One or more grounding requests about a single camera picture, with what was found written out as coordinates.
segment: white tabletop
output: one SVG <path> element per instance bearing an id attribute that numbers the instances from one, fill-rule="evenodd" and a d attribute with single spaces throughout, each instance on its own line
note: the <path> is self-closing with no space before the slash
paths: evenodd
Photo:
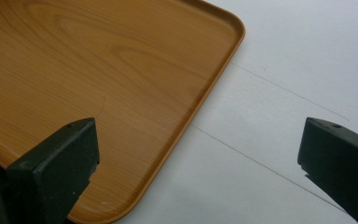
<path id="1" fill-rule="evenodd" d="M 306 117 L 358 133 L 358 1 L 209 2 L 236 14 L 246 37 L 117 223 L 356 223 L 296 158 Z"/>

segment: white surface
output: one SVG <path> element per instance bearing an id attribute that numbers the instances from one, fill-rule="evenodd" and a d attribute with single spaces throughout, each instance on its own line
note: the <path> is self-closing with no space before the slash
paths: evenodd
<path id="1" fill-rule="evenodd" d="M 296 162 L 306 117 L 358 133 L 358 1 L 211 0 L 247 35 L 117 223 L 356 223 Z"/>

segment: brown tray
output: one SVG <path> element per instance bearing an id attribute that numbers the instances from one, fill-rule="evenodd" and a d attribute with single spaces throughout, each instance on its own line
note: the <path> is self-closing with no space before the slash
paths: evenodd
<path id="1" fill-rule="evenodd" d="M 244 33 L 202 1 L 0 0 L 0 165 L 95 117 L 101 164 L 69 218 L 125 216 Z"/>

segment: wooden tray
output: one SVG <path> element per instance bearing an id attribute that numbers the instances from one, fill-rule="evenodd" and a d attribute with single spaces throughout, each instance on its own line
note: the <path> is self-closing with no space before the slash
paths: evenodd
<path id="1" fill-rule="evenodd" d="M 69 218 L 125 216 L 244 33 L 202 1 L 0 0 L 0 165 L 95 117 L 101 164 Z"/>

